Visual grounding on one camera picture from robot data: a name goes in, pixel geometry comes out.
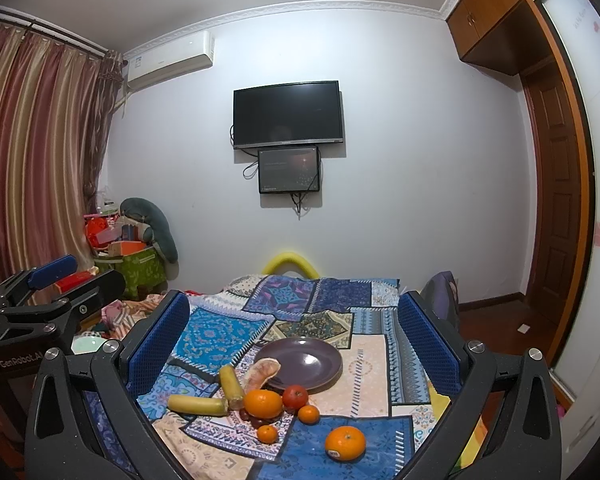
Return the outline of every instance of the curtain rod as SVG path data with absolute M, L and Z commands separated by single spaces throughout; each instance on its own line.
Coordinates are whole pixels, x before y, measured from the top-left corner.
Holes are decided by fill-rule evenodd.
M 103 57 L 107 53 L 106 48 L 97 43 L 93 43 L 93 41 L 89 41 L 86 38 L 78 36 L 65 28 L 58 27 L 53 23 L 40 20 L 35 16 L 20 12 L 19 10 L 10 9 L 9 7 L 0 6 L 0 21 L 21 25 L 35 32 L 41 32 L 42 34 L 76 46 L 81 50 L 85 50 L 99 57 Z

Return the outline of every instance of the yellow arch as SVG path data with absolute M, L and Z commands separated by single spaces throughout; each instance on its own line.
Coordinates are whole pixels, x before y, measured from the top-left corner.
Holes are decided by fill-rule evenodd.
M 311 278 L 312 280 L 320 278 L 320 274 L 318 274 L 307 260 L 300 256 L 300 254 L 292 253 L 290 251 L 280 253 L 278 256 L 274 256 L 270 259 L 269 263 L 262 269 L 262 273 L 274 274 L 276 269 L 282 264 L 295 264 L 306 277 Z

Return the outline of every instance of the blue gripper pad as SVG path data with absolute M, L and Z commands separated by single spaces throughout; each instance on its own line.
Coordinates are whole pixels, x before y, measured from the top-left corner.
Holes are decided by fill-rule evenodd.
M 458 360 L 409 294 L 398 301 L 398 322 L 437 393 L 455 397 L 462 389 Z
M 149 328 L 149 332 L 129 359 L 126 389 L 133 398 L 144 395 L 154 386 L 188 321 L 189 301 L 179 292 Z
M 27 285 L 31 290 L 42 290 L 46 286 L 53 285 L 57 280 L 73 274 L 76 270 L 78 270 L 78 262 L 68 254 L 34 270 L 29 276 Z

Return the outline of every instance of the green storage bin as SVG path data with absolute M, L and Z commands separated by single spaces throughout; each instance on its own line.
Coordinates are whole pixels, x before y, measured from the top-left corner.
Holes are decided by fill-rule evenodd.
M 126 280 L 125 298 L 138 299 L 138 285 L 144 285 L 151 291 L 156 285 L 166 281 L 164 264 L 153 247 L 127 256 L 97 256 L 94 263 L 100 269 L 115 269 L 122 273 Z

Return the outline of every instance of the curtain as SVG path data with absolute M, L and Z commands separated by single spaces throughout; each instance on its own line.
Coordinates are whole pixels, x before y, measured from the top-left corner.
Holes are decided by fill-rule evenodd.
M 0 281 L 64 254 L 93 264 L 85 184 L 102 166 L 119 59 L 0 23 Z

